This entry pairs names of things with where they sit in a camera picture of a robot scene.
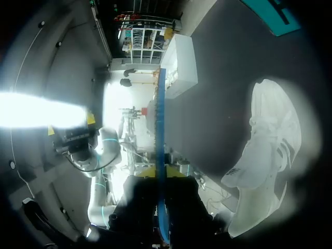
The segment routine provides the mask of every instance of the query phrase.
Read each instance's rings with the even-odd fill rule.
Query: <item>white cable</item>
[[[140,154],[138,154],[138,153],[136,153],[136,152],[134,152],[132,150],[129,150],[129,149],[126,149],[126,150],[129,151],[129,152],[131,152],[131,153],[133,153],[133,154],[135,154],[135,155],[137,155],[137,156],[139,156],[139,157],[141,157],[141,158],[143,158],[144,160],[146,160],[149,163],[149,160],[146,157],[143,157]]]
[[[34,42],[36,41],[36,39],[37,39],[38,35],[40,34],[40,32],[42,31],[42,29],[43,29],[43,27],[41,27],[41,28],[39,29],[38,33],[36,34],[35,38],[34,38],[34,39],[32,40],[32,42],[30,43],[30,46],[29,46],[29,48],[27,49],[27,51],[26,51],[26,53],[25,53],[25,56],[24,56],[23,61],[22,61],[22,63],[21,63],[20,69],[19,69],[19,71],[18,71],[18,73],[17,73],[17,77],[16,77],[16,80],[15,80],[15,85],[14,85],[14,88],[13,88],[13,90],[12,90],[13,92],[14,92],[15,89],[16,89],[16,84],[17,84],[17,81],[18,81],[18,79],[19,79],[20,72],[21,72],[21,70],[22,70],[22,67],[23,67],[24,61],[25,61],[25,59],[26,59],[26,57],[27,57],[27,54],[29,53],[29,51],[30,51],[32,45],[33,45]],[[13,144],[12,144],[12,128],[10,128],[10,143],[11,143],[12,158],[13,158],[14,163],[15,163],[15,166],[16,166],[17,174],[19,175],[19,178],[20,178],[22,181],[24,181],[24,183],[26,184],[27,188],[28,188],[29,191],[30,191],[30,194],[31,194],[32,198],[34,199],[35,196],[34,196],[34,194],[33,194],[32,191],[31,191],[30,185],[29,185],[29,184],[27,183],[27,181],[26,181],[26,180],[20,175],[20,172],[19,172],[18,167],[17,167],[17,164],[16,164],[15,154],[14,154],[14,147],[13,147]]]

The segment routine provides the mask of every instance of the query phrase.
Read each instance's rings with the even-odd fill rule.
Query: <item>yellow object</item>
[[[52,126],[48,126],[48,135],[49,136],[52,136],[52,135],[54,135],[55,133],[54,133],[54,129],[53,129],[53,127]]]
[[[180,171],[166,166],[167,177],[186,177],[186,175],[182,174]],[[143,171],[141,174],[138,175],[139,177],[156,177],[156,166],[152,166],[151,168]]]
[[[91,112],[88,112],[87,121],[88,121],[88,125],[92,125],[93,123],[95,123],[94,114],[92,114]]]
[[[174,35],[174,32],[173,32],[173,30],[170,27],[168,27],[167,29],[165,29],[165,33],[164,33],[164,39],[165,40],[172,39],[173,35]]]

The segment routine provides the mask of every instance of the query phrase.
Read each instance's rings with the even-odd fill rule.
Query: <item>white sneaker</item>
[[[251,139],[238,163],[223,177],[228,187],[240,191],[236,213],[228,228],[236,237],[255,227],[280,207],[274,194],[278,172],[292,163],[301,147],[301,128],[295,108],[274,81],[256,84],[252,95]]]
[[[291,167],[301,147],[295,108],[276,82],[265,79],[255,85],[251,112],[251,139],[238,163],[222,179],[228,187],[259,187],[270,171],[275,152],[282,159],[278,171],[283,171],[287,165]]]

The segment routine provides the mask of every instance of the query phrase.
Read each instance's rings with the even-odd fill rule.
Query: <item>white cabinet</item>
[[[174,99],[198,83],[195,52],[191,37],[175,34],[164,53],[165,98]]]

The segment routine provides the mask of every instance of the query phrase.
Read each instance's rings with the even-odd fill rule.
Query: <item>gray floor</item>
[[[167,104],[165,141],[215,181],[250,138],[255,82],[292,82],[327,115],[327,80],[304,31],[275,37],[240,1],[218,0],[192,40],[199,83]]]

